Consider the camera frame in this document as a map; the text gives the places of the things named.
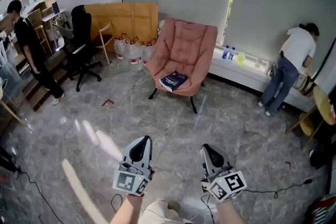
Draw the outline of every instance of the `marble floor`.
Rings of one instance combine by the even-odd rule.
[[[50,97],[37,112],[25,102],[19,116],[26,119],[32,131],[12,121],[7,128],[5,148],[15,147],[18,164],[35,180],[63,223],[75,224],[80,214],[86,224],[93,223],[74,195],[61,167],[67,159],[74,167],[84,188],[103,216],[115,214],[111,199],[113,170],[118,166],[107,153],[93,145],[87,134],[79,131],[75,120],[87,120],[94,130],[108,134],[123,149],[137,137],[149,135],[153,140],[153,180],[146,188],[144,208],[157,198],[176,200],[182,205],[182,216],[191,218],[205,208],[201,203],[203,176],[199,148],[203,143],[225,150],[231,162],[240,169],[251,190],[270,190],[300,184],[306,178],[325,173],[310,167],[308,153],[301,150],[302,137],[285,135],[298,118],[291,111],[280,111],[266,118],[257,106],[257,97],[242,89],[206,78],[194,98],[199,111],[195,115],[190,101],[166,92],[148,96],[154,82],[146,70],[132,71],[110,56],[111,65],[96,67],[102,81],[86,76],[81,91],[76,80],[66,80],[65,98],[52,106]],[[101,106],[106,99],[114,104]],[[291,169],[285,162],[291,162]],[[314,199],[323,195],[326,177],[310,185],[279,193],[244,192],[234,200],[246,223],[301,223]],[[10,189],[0,186],[7,209],[0,214],[6,223],[58,223],[26,175],[11,178]],[[116,198],[113,205],[118,208]],[[207,210],[196,223],[212,223]]]

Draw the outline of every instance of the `blue book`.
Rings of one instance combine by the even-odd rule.
[[[161,78],[159,82],[162,85],[162,87],[166,88],[170,92],[173,92],[179,86],[181,86],[187,79],[188,76],[178,73],[177,71],[174,71],[173,73],[170,73],[169,75]]]

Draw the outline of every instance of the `white windowsill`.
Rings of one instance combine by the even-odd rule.
[[[264,91],[270,81],[267,71],[269,70],[271,63],[269,63],[266,70],[262,72],[247,65],[238,65],[234,60],[223,59],[222,55],[223,50],[215,48],[209,73],[237,82],[260,92]],[[295,88],[290,90],[285,102],[305,112],[308,112],[314,106],[312,97],[302,95],[301,92]]]

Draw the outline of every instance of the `blue jeans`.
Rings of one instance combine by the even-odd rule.
[[[285,56],[279,59],[275,74],[274,72],[272,74],[271,83],[267,86],[260,98],[260,101],[263,105],[269,105],[268,112],[270,114],[275,114],[277,112],[278,108],[287,97],[290,88],[292,88],[298,76],[298,70],[290,61],[287,60]],[[281,89],[279,90],[278,95],[272,101],[281,82],[283,82]]]

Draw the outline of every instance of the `wooden stairs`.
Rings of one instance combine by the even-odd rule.
[[[53,78],[62,83],[66,77],[67,72],[61,68],[60,63],[66,57],[66,54],[63,50],[59,50],[54,53],[47,61],[46,67],[53,75]],[[50,92],[48,92],[35,78],[22,90],[23,96],[28,100],[28,103],[33,108],[34,111],[37,111],[39,107],[44,103],[44,101],[49,97]]]

